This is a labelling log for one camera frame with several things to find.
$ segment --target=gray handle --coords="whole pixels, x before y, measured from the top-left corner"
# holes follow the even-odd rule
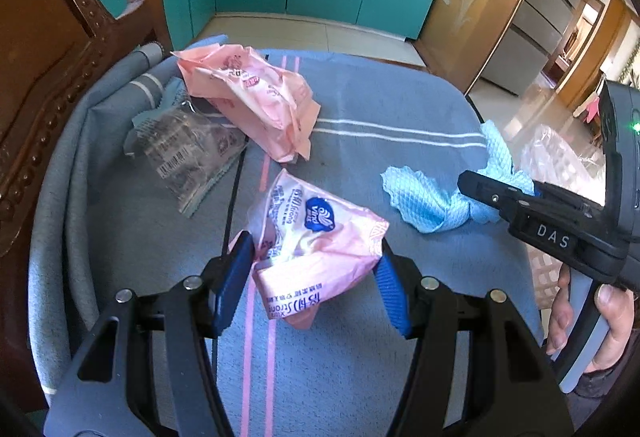
[[[572,330],[574,330],[575,322],[580,316],[580,312],[584,308],[587,301],[593,302],[594,298],[590,297],[591,284],[593,280],[588,276],[576,271],[574,268],[571,268],[571,281],[569,282],[569,303],[571,303],[572,308],[574,309],[574,319],[567,327],[567,337],[571,335]],[[574,363],[571,366],[571,369],[566,373],[566,375],[560,379],[560,390],[564,393],[569,393],[573,391],[575,386],[578,384],[578,380],[580,376],[583,374],[584,369],[587,368],[588,364],[593,359],[593,356],[598,352],[604,338],[607,336],[609,332],[609,324],[607,321],[600,316],[598,321],[596,322],[593,330],[591,331],[591,336],[587,340],[585,346],[578,354]],[[551,359],[555,361],[558,359],[558,356],[564,352],[562,351],[556,352]]]

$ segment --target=blue logo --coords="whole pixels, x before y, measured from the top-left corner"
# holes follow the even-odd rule
[[[324,198],[313,197],[306,202],[305,227],[312,231],[333,231],[334,210]]]

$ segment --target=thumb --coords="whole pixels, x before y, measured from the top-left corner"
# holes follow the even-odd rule
[[[611,285],[601,285],[595,304],[609,324],[609,332],[585,372],[605,370],[615,365],[625,352],[634,323],[634,297]]]

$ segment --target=silver screw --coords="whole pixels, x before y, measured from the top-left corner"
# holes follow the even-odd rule
[[[428,291],[434,291],[440,287],[440,282],[431,276],[425,276],[420,280],[420,285]]]
[[[184,288],[188,291],[199,289],[202,285],[202,278],[200,278],[200,276],[190,276],[184,279],[182,285],[184,285]]]
[[[121,289],[116,292],[116,302],[126,303],[133,298],[133,292],[131,289]]]
[[[507,301],[507,295],[500,289],[494,289],[489,293],[491,299],[496,303],[504,303]]]

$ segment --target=crumpled pink wrapper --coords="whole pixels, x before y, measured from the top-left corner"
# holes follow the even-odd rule
[[[388,227],[283,169],[249,213],[258,259],[252,276],[268,317],[308,329],[322,302],[372,271]]]
[[[251,47],[213,44],[173,52],[190,96],[204,97],[269,157],[309,159],[320,105],[305,78],[268,64]]]

